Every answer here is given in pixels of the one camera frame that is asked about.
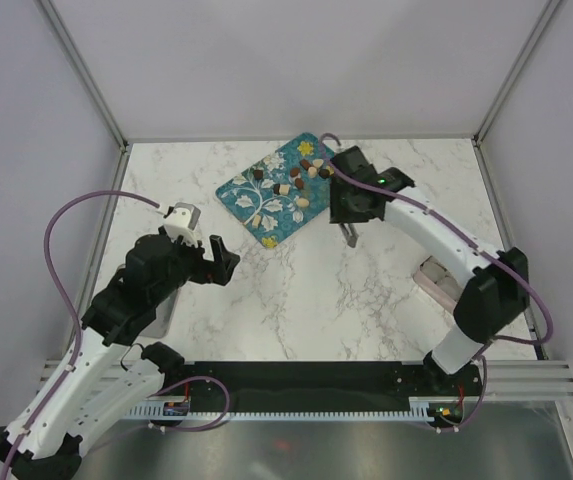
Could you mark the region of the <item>metal tongs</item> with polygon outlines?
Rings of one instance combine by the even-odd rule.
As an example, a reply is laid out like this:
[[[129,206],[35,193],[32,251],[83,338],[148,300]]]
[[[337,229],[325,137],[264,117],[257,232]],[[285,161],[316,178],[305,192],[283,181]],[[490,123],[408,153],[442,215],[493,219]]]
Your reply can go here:
[[[341,223],[339,227],[346,240],[347,245],[350,248],[355,248],[357,246],[359,235],[354,225],[351,223]]]

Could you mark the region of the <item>beige oval chocolate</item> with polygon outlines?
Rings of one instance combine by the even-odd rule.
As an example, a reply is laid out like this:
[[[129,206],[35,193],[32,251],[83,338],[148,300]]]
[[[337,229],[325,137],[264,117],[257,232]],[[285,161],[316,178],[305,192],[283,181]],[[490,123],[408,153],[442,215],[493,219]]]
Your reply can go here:
[[[307,208],[310,205],[310,202],[306,198],[299,197],[296,200],[296,204],[301,208]]]

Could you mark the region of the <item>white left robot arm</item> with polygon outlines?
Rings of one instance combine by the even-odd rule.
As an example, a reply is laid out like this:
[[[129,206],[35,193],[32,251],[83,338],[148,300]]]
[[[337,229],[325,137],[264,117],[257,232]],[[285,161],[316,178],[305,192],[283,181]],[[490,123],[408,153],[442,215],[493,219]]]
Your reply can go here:
[[[97,294],[68,353],[14,421],[0,426],[2,478],[70,479],[91,445],[132,406],[157,393],[174,394],[185,380],[183,357],[162,342],[145,347],[125,375],[94,399],[104,371],[154,322],[158,307],[188,282],[227,285],[240,262],[221,237],[201,242],[165,233],[139,238],[125,263]]]

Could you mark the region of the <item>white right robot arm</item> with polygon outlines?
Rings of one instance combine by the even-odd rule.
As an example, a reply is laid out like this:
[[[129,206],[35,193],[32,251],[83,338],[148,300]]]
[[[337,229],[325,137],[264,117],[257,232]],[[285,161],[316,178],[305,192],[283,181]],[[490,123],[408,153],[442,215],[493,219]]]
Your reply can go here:
[[[426,355],[422,372],[429,391],[448,393],[457,386],[459,371],[529,306],[525,254],[474,238],[441,214],[408,175],[395,167],[378,172],[358,147],[329,163],[330,221],[350,247],[357,244],[357,224],[380,220],[419,243],[461,287],[455,324]]]

